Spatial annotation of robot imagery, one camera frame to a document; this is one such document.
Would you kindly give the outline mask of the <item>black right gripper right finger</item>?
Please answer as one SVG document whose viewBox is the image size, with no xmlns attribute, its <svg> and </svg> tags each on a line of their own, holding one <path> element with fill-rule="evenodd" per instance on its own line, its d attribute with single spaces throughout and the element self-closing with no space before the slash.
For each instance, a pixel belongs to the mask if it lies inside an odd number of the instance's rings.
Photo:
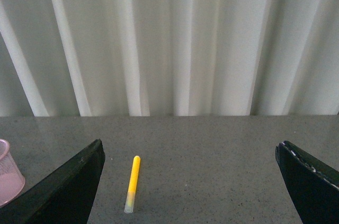
<svg viewBox="0 0 339 224">
<path fill-rule="evenodd" d="M 338 171 L 289 141 L 275 158 L 302 223 L 338 223 Z"/>
</svg>

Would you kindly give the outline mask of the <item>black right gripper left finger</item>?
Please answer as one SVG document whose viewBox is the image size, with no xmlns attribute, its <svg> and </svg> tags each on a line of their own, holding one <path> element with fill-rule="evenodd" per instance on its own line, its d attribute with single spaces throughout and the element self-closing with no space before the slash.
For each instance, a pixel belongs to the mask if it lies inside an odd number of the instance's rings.
<svg viewBox="0 0 339 224">
<path fill-rule="evenodd" d="M 100 139 L 1 208 L 1 223 L 87 223 L 105 153 Z"/>
</svg>

